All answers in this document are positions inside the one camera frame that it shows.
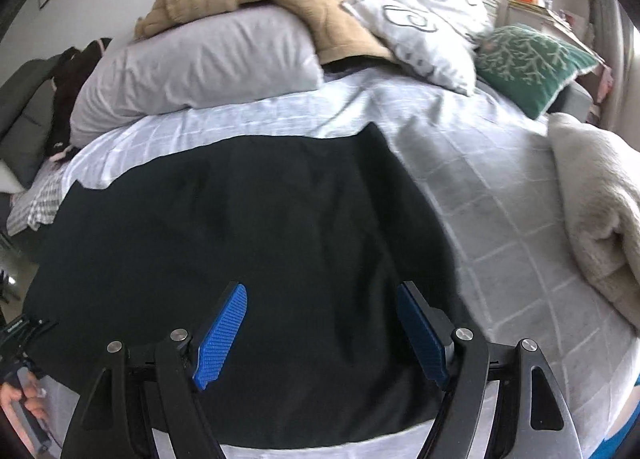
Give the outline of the person's left hand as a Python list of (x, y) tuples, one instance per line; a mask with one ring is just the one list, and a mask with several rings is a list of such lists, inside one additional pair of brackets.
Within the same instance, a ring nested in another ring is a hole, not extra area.
[(31, 372), (26, 372), (26, 383), (23, 387), (13, 387), (9, 382), (1, 384), (1, 408), (6, 415), (6, 419), (14, 427), (20, 423), (13, 405), (24, 401), (24, 407), (32, 415), (43, 421), (49, 420), (44, 398), (39, 396), (40, 384), (37, 377)]

